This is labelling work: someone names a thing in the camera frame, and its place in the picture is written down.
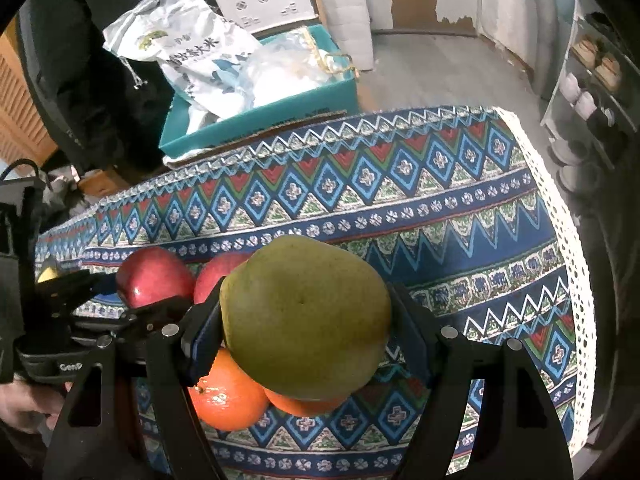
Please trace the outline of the person's left hand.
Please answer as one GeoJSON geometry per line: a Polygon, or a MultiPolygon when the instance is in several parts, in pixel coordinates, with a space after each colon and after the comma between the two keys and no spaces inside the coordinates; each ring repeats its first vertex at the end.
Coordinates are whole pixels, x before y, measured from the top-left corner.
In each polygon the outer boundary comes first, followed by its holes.
{"type": "Polygon", "coordinates": [[[64,402],[58,390],[31,385],[21,379],[0,387],[2,422],[26,434],[36,434],[41,425],[53,430],[64,402]]]}

